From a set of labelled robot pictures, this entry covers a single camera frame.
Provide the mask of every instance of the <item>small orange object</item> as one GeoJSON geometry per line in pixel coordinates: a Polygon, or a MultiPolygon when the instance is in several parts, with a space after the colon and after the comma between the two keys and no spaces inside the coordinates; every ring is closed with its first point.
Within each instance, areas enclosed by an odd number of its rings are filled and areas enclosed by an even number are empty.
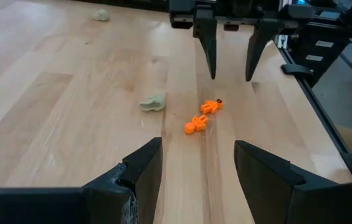
{"type": "Polygon", "coordinates": [[[224,102],[220,99],[206,100],[205,103],[201,106],[201,111],[203,114],[215,113],[217,110],[221,109],[224,105],[224,102]]]}
{"type": "Polygon", "coordinates": [[[186,123],[184,131],[186,134],[192,134],[195,131],[203,131],[206,129],[206,123],[209,121],[209,118],[205,115],[195,116],[192,122],[186,123]]]}

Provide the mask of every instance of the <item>wooden tabletop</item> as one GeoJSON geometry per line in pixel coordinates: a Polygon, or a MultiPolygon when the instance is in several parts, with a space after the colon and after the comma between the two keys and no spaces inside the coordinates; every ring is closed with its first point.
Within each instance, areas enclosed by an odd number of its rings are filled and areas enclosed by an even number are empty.
{"type": "Polygon", "coordinates": [[[80,186],[156,136],[163,176],[155,223],[253,223],[233,160],[245,140],[310,172],[351,182],[336,147],[273,43],[251,82],[253,27],[217,33],[210,79],[192,30],[160,12],[75,1],[0,1],[0,186],[80,186]],[[91,20],[104,8],[110,22],[91,20]],[[166,95],[166,109],[138,103],[166,95]],[[224,107],[205,132],[184,124],[224,107]]]}

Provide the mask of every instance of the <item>wooden table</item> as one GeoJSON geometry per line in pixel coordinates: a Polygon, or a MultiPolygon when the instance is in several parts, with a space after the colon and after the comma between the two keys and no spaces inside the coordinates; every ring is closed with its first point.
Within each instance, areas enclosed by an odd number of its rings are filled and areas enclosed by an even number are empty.
{"type": "Polygon", "coordinates": [[[168,15],[74,1],[0,1],[0,186],[79,186],[163,137],[156,223],[253,223],[233,160],[245,140],[336,182],[351,182],[329,135],[273,43],[251,82],[253,27],[217,34],[217,77],[191,30],[168,15]],[[110,22],[91,20],[105,8],[110,22]],[[166,94],[162,112],[138,103],[166,94]],[[224,108],[205,132],[184,124],[205,100],[224,108]]]}

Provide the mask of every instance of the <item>orange toy figure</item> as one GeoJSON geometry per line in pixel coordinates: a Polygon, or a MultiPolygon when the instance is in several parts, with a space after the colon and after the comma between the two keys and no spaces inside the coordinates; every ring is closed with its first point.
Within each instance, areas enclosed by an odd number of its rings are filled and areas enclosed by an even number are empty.
{"type": "Polygon", "coordinates": [[[192,134],[195,131],[203,131],[206,129],[206,123],[209,121],[209,118],[205,115],[195,116],[192,122],[188,122],[185,125],[184,131],[186,134],[192,134]]]}
{"type": "Polygon", "coordinates": [[[201,111],[203,114],[207,113],[215,113],[217,110],[223,107],[224,102],[220,99],[214,100],[206,100],[205,103],[201,106],[201,111]]]}

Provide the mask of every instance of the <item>white label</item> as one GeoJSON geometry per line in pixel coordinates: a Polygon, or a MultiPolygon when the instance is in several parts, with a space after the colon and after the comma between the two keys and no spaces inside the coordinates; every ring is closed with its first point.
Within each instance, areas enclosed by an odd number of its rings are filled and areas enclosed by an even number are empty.
{"type": "Polygon", "coordinates": [[[316,55],[307,55],[306,60],[314,60],[316,62],[321,62],[321,60],[323,60],[323,57],[316,55]]]}
{"type": "Polygon", "coordinates": [[[333,43],[332,42],[327,42],[327,41],[317,41],[317,43],[315,44],[316,46],[320,46],[320,47],[332,47],[333,43]]]}

